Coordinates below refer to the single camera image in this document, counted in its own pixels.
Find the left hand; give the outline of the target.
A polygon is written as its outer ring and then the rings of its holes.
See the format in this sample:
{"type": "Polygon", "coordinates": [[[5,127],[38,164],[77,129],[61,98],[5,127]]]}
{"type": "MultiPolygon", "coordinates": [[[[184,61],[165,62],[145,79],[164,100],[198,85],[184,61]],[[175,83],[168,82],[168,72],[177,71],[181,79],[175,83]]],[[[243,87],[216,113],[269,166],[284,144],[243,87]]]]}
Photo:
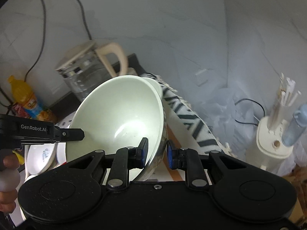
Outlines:
{"type": "Polygon", "coordinates": [[[13,213],[16,208],[15,200],[18,197],[16,188],[20,183],[18,172],[20,164],[15,153],[5,156],[2,164],[5,169],[1,171],[1,212],[13,213]]]}

